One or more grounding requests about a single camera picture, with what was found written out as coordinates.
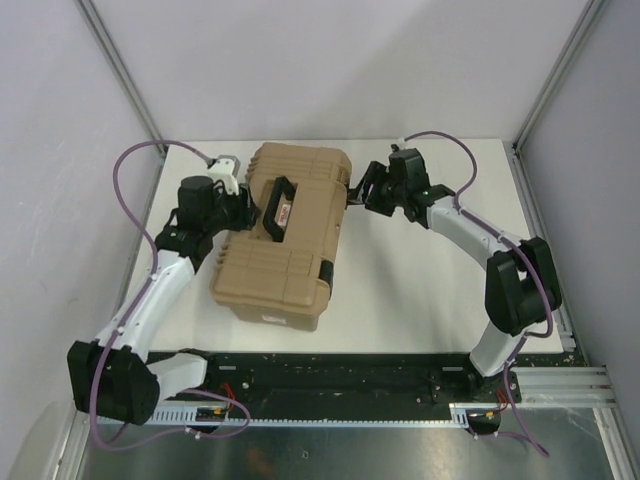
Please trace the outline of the tan plastic tool box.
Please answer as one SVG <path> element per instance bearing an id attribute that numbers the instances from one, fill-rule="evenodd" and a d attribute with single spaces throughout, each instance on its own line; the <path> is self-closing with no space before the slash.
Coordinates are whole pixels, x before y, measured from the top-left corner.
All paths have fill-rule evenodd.
<path id="1" fill-rule="evenodd" d="M 264 143 L 245 174 L 260 214 L 223 243 L 213 299 L 243 321 L 315 331 L 332 296 L 351 172 L 339 149 Z"/>

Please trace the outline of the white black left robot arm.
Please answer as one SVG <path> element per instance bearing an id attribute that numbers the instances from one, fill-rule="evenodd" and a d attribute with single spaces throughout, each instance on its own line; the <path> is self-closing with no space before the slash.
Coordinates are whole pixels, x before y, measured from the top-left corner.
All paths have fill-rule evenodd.
<path id="1" fill-rule="evenodd" d="M 244 183 L 227 189 L 208 176 L 181 181 L 176 208 L 151 240 L 147 277 L 94 340 L 77 341 L 68 351 L 79 410 L 92 419 L 142 425 L 160 401 L 185 390 L 202 400 L 219 392 L 221 376 L 202 355 L 182 352 L 150 362 L 149 352 L 169 308 L 212 251 L 214 237 L 250 230 L 258 216 Z"/>

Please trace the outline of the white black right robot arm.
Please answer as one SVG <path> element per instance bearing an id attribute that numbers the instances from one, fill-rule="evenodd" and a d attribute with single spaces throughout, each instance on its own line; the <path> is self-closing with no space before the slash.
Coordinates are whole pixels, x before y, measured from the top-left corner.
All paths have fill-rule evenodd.
<path id="1" fill-rule="evenodd" d="M 553 313 L 562 304 L 558 276 L 548 243 L 525 240 L 499 229 L 464 207 L 457 192 L 430 181 L 416 149 L 396 150 L 389 163 L 369 164 L 347 202 L 406 219 L 451 241 L 485 272 L 484 307 L 489 322 L 461 376 L 463 393 L 484 401 L 497 389 L 495 375 L 511 365 L 530 337 L 547 338 Z"/>

